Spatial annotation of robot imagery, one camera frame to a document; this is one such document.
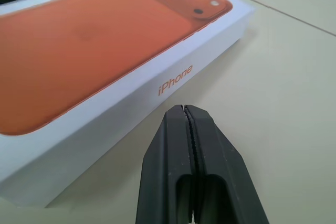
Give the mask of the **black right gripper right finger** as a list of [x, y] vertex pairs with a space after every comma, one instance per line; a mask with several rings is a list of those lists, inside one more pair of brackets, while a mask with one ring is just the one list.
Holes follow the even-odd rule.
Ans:
[[196, 177], [196, 224], [270, 224], [239, 151], [210, 114], [185, 106]]

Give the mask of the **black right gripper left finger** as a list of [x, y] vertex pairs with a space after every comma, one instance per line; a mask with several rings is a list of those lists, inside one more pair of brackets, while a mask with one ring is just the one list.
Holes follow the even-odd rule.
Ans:
[[189, 224], [193, 156], [182, 105], [166, 111], [145, 152], [135, 224]]

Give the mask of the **white phone box lid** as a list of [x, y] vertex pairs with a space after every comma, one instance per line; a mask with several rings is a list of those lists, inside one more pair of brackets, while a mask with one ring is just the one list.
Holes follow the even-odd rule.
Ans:
[[242, 0], [0, 6], [0, 198], [43, 208], [241, 39]]

